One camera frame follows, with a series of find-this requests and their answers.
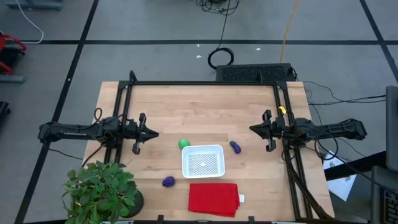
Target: white basket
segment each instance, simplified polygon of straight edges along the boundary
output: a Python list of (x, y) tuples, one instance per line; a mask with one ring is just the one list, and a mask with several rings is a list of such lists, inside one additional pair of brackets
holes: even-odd
[(224, 174), (224, 149), (220, 145), (182, 149), (182, 175), (185, 178), (221, 177)]

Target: potted plant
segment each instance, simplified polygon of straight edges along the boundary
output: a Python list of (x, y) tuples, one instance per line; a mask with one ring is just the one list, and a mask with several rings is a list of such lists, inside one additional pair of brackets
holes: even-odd
[(100, 161), (87, 164), (87, 169), (68, 172), (66, 192), (62, 197), (71, 197), (68, 220), (65, 224), (97, 224), (116, 222), (120, 217), (137, 215), (144, 206), (144, 197), (136, 189), (134, 177), (125, 172), (123, 164)]

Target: wooden tabletop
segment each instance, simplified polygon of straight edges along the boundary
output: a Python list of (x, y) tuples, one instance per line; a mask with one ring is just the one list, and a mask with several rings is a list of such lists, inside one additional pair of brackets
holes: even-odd
[[(117, 82), (103, 82), (97, 107), (103, 118), (111, 116)], [(292, 111), (296, 118), (310, 119), (303, 83), (288, 83)], [(131, 151), (135, 140), (124, 140), (121, 162), (134, 174), (137, 188), (144, 194), (145, 205), (135, 220), (294, 220), (287, 171), (280, 155), (282, 144), (266, 152), (266, 140), (249, 130), (262, 122), (261, 115), (271, 110), (277, 116), (271, 86), (216, 86), (216, 85), (136, 85), (133, 86), (128, 118), (138, 121), (140, 113), (147, 116), (146, 125), (160, 133), (159, 137), (141, 144), (140, 155)], [(182, 175), (182, 155), (179, 139), (192, 145), (219, 144), (224, 148), (225, 175), (211, 179), (186, 179)], [(242, 153), (235, 154), (230, 141), (236, 141)], [(99, 143), (89, 141), (85, 158)], [(103, 161), (105, 149), (89, 162)], [(309, 191), (325, 211), (334, 217), (322, 162), (308, 149), (302, 149), (302, 160)], [(162, 186), (162, 180), (174, 176), (176, 184)], [(236, 183), (239, 194), (244, 194), (234, 218), (188, 211), (190, 183)], [(305, 217), (302, 194), (297, 188), (300, 213)]]

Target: green ball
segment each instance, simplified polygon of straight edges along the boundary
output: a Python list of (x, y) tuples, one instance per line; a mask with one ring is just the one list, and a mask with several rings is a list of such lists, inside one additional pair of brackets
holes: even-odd
[(190, 146), (191, 143), (186, 139), (180, 139), (178, 141), (178, 145), (180, 146), (180, 149), (182, 150), (185, 146)]

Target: red cloth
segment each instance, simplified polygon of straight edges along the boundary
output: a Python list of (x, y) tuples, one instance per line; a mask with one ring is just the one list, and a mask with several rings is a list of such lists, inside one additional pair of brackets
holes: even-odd
[(239, 207), (236, 184), (191, 184), (188, 210), (235, 217)]

